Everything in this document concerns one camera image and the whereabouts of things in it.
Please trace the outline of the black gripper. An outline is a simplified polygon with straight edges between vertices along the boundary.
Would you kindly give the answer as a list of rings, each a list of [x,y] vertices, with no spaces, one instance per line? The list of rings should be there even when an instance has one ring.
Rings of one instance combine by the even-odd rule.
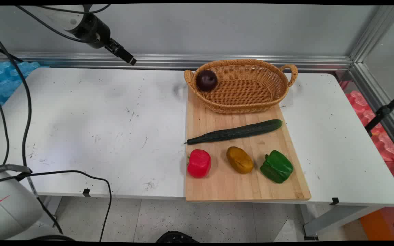
[[[76,38],[95,49],[105,47],[109,52],[134,66],[137,60],[110,37],[109,27],[94,14],[84,14],[78,25],[70,30]]]

